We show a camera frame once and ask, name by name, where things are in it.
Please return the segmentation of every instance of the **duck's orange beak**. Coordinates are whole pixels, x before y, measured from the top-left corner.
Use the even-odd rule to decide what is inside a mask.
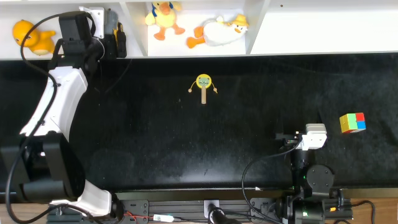
[[[161,11],[163,14],[165,14],[165,15],[169,15],[169,14],[170,14],[171,8],[170,8],[168,2],[162,3],[162,4],[160,5],[159,9],[160,9],[160,11]]]

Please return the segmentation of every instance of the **rubik's cube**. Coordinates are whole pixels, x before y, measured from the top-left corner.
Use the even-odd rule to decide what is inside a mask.
[[[346,114],[340,117],[342,133],[356,133],[366,129],[363,113]]]

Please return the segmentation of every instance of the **black table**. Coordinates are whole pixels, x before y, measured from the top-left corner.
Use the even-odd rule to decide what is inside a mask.
[[[279,114],[286,132],[319,117],[328,140],[317,163],[335,186],[398,186],[397,54],[134,59],[102,62],[90,79],[70,133],[86,178],[102,189],[238,188],[254,158],[277,153]],[[45,67],[46,61],[36,64]],[[209,74],[207,104],[188,89]],[[31,117],[45,78],[23,62],[0,62],[0,139]],[[341,134],[339,117],[363,112],[367,130]],[[0,162],[0,192],[6,171]],[[284,158],[255,164],[248,187],[291,186]]]

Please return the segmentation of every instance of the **plush toy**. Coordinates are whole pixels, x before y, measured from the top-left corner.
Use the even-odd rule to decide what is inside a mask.
[[[196,38],[189,37],[187,45],[192,49],[203,43],[212,47],[229,44],[240,39],[248,31],[248,27],[246,17],[242,14],[238,14],[231,23],[224,22],[223,17],[219,16],[217,19],[209,19],[202,26],[195,28]]]
[[[154,35],[156,39],[164,40],[166,29],[170,27],[173,27],[177,35],[185,32],[185,29],[175,23],[177,16],[174,9],[181,11],[181,4],[179,2],[152,2],[152,11],[145,18],[145,23],[148,26],[156,23],[160,27],[159,33]]]
[[[12,28],[12,35],[18,45],[21,46],[25,35],[33,27],[33,23],[25,20],[21,20],[14,25]],[[24,47],[28,47],[33,53],[41,56],[48,53],[54,52],[54,42],[51,37],[55,35],[55,31],[39,31],[34,29],[25,41]]]
[[[199,88],[201,88],[201,103],[206,104],[206,89],[213,85],[213,91],[217,92],[217,88],[214,86],[214,83],[211,82],[211,78],[207,74],[201,74],[197,77],[197,79],[192,83],[191,88],[188,89],[188,92],[192,92],[192,87],[194,84],[197,84]]]

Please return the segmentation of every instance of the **orange duck toy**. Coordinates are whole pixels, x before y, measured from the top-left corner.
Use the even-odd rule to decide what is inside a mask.
[[[17,22],[12,28],[12,35],[18,45],[21,46],[25,35],[33,27],[33,23],[25,20]],[[25,41],[24,47],[28,47],[36,55],[45,55],[54,52],[54,42],[51,37],[55,35],[55,31],[39,31],[33,30]]]

